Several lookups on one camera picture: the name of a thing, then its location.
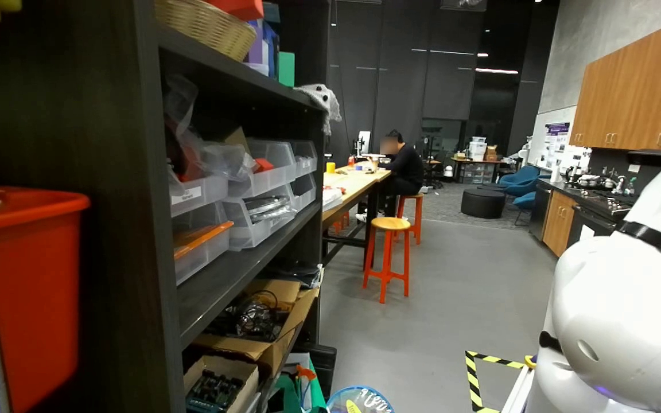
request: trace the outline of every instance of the bin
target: bin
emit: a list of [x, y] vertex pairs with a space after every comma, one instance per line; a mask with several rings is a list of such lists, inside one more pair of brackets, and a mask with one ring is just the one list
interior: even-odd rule
[[31, 410], [79, 367], [85, 195], [0, 188], [0, 348], [12, 410]]

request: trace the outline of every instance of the concrete floor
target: concrete floor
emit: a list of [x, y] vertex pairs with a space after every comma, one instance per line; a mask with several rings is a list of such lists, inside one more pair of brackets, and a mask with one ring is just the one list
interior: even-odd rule
[[[428, 195], [428, 209], [459, 209], [461, 186]], [[398, 413], [469, 413], [463, 350], [524, 358], [537, 334], [552, 286], [554, 256], [505, 216], [426, 219], [414, 245], [412, 295], [393, 285], [360, 286], [360, 247], [344, 247], [326, 271], [322, 341], [338, 348], [333, 388], [372, 386]], [[516, 369], [479, 362], [485, 404], [500, 408]]]

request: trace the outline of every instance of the man sitting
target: man sitting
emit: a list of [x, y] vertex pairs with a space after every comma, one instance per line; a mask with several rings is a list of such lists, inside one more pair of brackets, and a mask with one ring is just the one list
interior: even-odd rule
[[[390, 130], [383, 140], [386, 155], [390, 163], [390, 177], [382, 182], [380, 196], [386, 216], [395, 216], [398, 196], [414, 196], [422, 188], [426, 164], [420, 154], [405, 142], [400, 130]], [[356, 219], [365, 219], [365, 206], [370, 199], [358, 202]]]

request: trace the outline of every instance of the yellow and black tape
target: yellow and black tape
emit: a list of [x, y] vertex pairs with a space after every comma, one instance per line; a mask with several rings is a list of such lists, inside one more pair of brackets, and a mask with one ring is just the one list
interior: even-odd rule
[[498, 413], [496, 408], [485, 405], [482, 386], [479, 386], [478, 367], [475, 367], [478, 360], [490, 362], [490, 365], [502, 365], [510, 369], [536, 369], [533, 356], [525, 356], [525, 360], [518, 362], [518, 360], [496, 358], [496, 356], [486, 356], [478, 350], [467, 350], [469, 395], [470, 395], [470, 405], [475, 413]]

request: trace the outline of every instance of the shelving unit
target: shelving unit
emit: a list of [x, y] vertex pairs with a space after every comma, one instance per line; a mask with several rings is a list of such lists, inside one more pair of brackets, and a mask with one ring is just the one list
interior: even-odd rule
[[[283, 0], [287, 13], [295, 3], [306, 0]], [[306, 140], [325, 154], [325, 110], [313, 98], [157, 28], [152, 3], [31, 0], [0, 25], [0, 183], [92, 196], [84, 360], [45, 410], [182, 413], [185, 348], [212, 318], [276, 256], [322, 262], [322, 206], [313, 202], [260, 247], [226, 253], [174, 285], [163, 137], [170, 73], [201, 87], [201, 134], [243, 125], [251, 137]]]

